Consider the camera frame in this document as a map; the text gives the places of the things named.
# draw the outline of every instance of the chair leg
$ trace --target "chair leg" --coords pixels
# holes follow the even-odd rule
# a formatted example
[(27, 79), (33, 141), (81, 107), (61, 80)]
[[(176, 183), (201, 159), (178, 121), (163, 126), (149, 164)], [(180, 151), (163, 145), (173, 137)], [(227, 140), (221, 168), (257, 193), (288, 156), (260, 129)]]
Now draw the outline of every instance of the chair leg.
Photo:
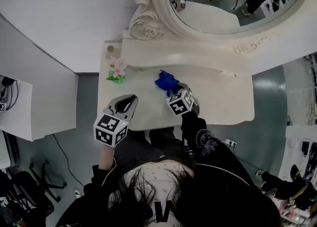
[(238, 5), (238, 0), (236, 1), (236, 5), (234, 6), (234, 8), (231, 11), (234, 11), (236, 9), (237, 5)]
[(48, 188), (64, 189), (64, 188), (67, 186), (67, 184), (64, 183), (63, 186), (60, 186), (60, 185), (52, 185), (52, 184), (46, 184), (46, 186), (47, 186)]
[(42, 169), (41, 169), (41, 176), (42, 178), (40, 178), (37, 173), (33, 170), (33, 167), (34, 167), (34, 164), (31, 163), (30, 164), (30, 170), (32, 172), (32, 174), (34, 175), (34, 177), (36, 178), (36, 180), (38, 181), (38, 183), (40, 184), (40, 186), (45, 189), (45, 191), (47, 193), (49, 193), (49, 195), (56, 201), (56, 202), (59, 202), (60, 201), (60, 197), (56, 197), (55, 195), (53, 195), (53, 193), (50, 191), (50, 188), (55, 188), (55, 189), (64, 189), (67, 184), (64, 183), (63, 186), (58, 186), (58, 185), (53, 185), (53, 184), (48, 184), (46, 182), (46, 179), (45, 179), (45, 165), (49, 164), (48, 161), (45, 161), (43, 164), (42, 164)]
[(49, 162), (46, 160), (43, 164), (42, 164), (42, 181), (46, 182), (45, 180), (45, 165), (47, 165)]

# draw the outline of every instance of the white vanity table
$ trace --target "white vanity table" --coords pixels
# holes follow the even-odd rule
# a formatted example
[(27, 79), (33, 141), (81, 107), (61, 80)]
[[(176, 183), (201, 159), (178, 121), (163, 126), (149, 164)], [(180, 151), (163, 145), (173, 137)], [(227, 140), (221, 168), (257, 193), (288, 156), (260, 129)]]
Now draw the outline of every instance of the white vanity table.
[(249, 55), (263, 43), (267, 45), (274, 38), (278, 39), (287, 23), (299, 17), (300, 13), (294, 8), (303, 9), (305, 5), (300, 0), (292, 1), (274, 17), (263, 20), (264, 26), (257, 22), (239, 30), (233, 19), (233, 29), (215, 29), (214, 33), (208, 33), (196, 30), (197, 23), (191, 21), (205, 17), (198, 11), (195, 12), (197, 17), (187, 17), (184, 23), (169, 0), (135, 2), (139, 7), (129, 30), (123, 34), (122, 44), (113, 44), (121, 46), (121, 57), (129, 65), (125, 82), (115, 84), (106, 80), (109, 67), (104, 51), (98, 112), (119, 95), (135, 94), (139, 104), (131, 129), (137, 131), (181, 124), (181, 117), (174, 116), (165, 102), (166, 92), (154, 83), (160, 70), (171, 73), (191, 88), (200, 102), (200, 116), (207, 124), (233, 125), (253, 120)]
[(250, 75), (235, 78), (215, 69), (180, 65), (146, 68), (143, 71), (128, 68), (125, 82), (115, 84), (106, 80), (109, 65), (105, 56), (102, 57), (99, 73), (98, 112), (102, 112), (117, 96), (135, 94), (139, 103), (132, 120), (132, 130), (180, 125), (181, 117), (176, 117), (166, 104), (166, 92), (154, 83), (161, 69), (190, 86), (200, 102), (200, 117), (207, 124), (231, 125), (253, 120), (253, 86)]

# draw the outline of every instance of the shoe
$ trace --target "shoe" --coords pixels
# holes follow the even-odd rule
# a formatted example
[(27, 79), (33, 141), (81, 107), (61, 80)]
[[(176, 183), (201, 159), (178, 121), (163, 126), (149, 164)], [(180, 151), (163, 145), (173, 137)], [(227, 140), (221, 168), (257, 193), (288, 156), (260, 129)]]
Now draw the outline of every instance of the shoe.
[(244, 16), (250, 16), (251, 13), (249, 13), (247, 10), (242, 10), (241, 13), (244, 15)]
[(301, 179), (301, 173), (299, 172), (298, 168), (296, 165), (293, 165), (291, 168), (291, 178), (292, 180), (296, 180), (296, 179)]
[(262, 178), (262, 174), (264, 173), (264, 171), (258, 170), (255, 174), (256, 177), (260, 177)]

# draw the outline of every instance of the power strip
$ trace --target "power strip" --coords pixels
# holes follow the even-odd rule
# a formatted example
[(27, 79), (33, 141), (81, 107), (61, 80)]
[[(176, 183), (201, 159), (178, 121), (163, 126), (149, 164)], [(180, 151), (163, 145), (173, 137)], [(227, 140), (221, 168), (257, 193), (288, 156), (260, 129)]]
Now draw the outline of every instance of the power strip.
[(225, 141), (223, 141), (224, 143), (228, 144), (229, 146), (232, 146), (232, 147), (237, 147), (237, 143), (232, 141), (232, 140), (229, 140), (229, 139), (226, 139)]

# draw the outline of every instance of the fiducial marker cube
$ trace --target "fiducial marker cube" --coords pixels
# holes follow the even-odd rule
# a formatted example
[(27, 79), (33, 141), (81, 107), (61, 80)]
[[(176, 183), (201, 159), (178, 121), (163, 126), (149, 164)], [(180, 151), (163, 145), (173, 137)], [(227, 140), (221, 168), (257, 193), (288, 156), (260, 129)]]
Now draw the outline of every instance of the fiducial marker cube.
[(167, 104), (175, 115), (182, 115), (192, 110), (194, 101), (184, 90), (168, 98)]
[(127, 136), (128, 125), (127, 121), (101, 113), (94, 123), (94, 138), (114, 148)]

